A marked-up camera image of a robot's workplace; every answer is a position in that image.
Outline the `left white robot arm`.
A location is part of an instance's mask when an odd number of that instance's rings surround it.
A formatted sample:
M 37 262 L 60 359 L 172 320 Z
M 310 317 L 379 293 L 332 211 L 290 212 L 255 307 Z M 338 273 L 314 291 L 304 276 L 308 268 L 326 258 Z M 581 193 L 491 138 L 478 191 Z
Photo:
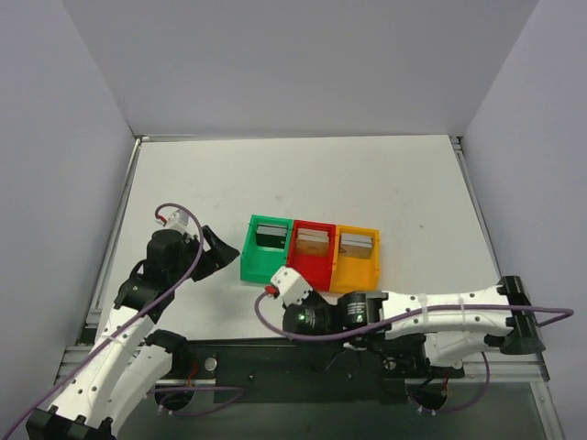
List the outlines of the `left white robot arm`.
M 101 335 L 48 409 L 27 419 L 31 439 L 113 439 L 155 383 L 190 367 L 187 339 L 155 327 L 186 280 L 201 281 L 232 263 L 236 248 L 209 226 L 154 232 L 146 257 L 121 284 Z

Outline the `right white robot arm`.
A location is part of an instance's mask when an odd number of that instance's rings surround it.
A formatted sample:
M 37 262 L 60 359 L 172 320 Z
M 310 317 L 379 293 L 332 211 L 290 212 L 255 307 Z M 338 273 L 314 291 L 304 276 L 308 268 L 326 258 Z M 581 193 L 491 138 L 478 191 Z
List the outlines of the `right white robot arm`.
M 409 354 L 412 369 L 421 375 L 454 368 L 463 358 L 488 348 L 509 356 L 545 349 L 518 276 L 504 276 L 492 287 L 464 293 L 352 291 L 335 304 L 292 269 L 274 275 L 272 281 L 282 299 L 282 330 L 287 337 L 366 347 L 372 341 L 421 335 L 424 343 Z

